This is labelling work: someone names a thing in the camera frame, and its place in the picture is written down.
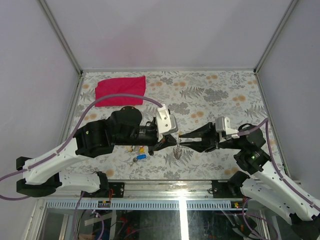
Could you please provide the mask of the blue tag key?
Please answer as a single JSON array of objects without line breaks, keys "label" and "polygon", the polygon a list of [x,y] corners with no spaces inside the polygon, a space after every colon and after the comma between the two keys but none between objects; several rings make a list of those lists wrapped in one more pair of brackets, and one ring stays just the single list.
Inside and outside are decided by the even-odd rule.
[{"label": "blue tag key", "polygon": [[134,157],[133,160],[132,160],[132,163],[130,165],[130,167],[132,167],[135,163],[141,161],[141,160],[144,160],[147,158],[147,155],[146,154],[141,154],[141,155],[138,155],[137,157]]}]

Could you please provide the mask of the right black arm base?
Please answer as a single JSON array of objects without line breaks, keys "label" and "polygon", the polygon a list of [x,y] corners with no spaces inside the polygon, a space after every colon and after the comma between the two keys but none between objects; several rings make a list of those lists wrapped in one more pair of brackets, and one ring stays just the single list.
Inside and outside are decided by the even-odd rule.
[{"label": "right black arm base", "polygon": [[236,197],[229,189],[228,182],[225,180],[211,180],[211,187],[207,192],[212,195],[214,199],[229,199]]}]

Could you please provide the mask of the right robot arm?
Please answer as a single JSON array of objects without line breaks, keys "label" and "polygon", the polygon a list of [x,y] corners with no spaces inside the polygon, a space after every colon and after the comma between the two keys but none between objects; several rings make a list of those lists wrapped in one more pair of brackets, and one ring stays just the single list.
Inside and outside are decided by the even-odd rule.
[{"label": "right robot arm", "polygon": [[246,123],[238,129],[231,128],[227,117],[209,122],[204,126],[180,135],[189,138],[182,146],[199,153],[219,149],[239,152],[233,157],[240,167],[241,180],[228,184],[233,197],[242,194],[269,208],[288,224],[314,223],[320,218],[320,201],[299,187],[277,167],[272,154],[262,147],[269,143],[268,134],[263,134],[259,125]]}]

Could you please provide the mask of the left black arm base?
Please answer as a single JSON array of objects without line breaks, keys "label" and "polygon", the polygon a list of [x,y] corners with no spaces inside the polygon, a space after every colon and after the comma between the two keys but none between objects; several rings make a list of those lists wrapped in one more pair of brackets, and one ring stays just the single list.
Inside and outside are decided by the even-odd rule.
[{"label": "left black arm base", "polygon": [[110,182],[109,190],[112,193],[112,199],[121,199],[124,197],[125,193],[125,183],[124,182]]}]

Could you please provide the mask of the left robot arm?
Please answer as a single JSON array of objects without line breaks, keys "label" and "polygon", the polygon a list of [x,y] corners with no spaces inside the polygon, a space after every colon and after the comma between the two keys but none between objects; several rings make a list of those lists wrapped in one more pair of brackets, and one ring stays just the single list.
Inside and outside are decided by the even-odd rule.
[{"label": "left robot arm", "polygon": [[107,119],[87,123],[70,141],[40,157],[17,158],[16,168],[24,171],[16,182],[17,193],[40,198],[58,191],[80,191],[85,198],[109,197],[111,189],[106,173],[73,174],[67,168],[111,154],[115,146],[147,147],[152,156],[177,143],[172,136],[178,130],[177,120],[166,107],[161,107],[145,125],[141,122],[142,113],[133,106],[125,106]]}]

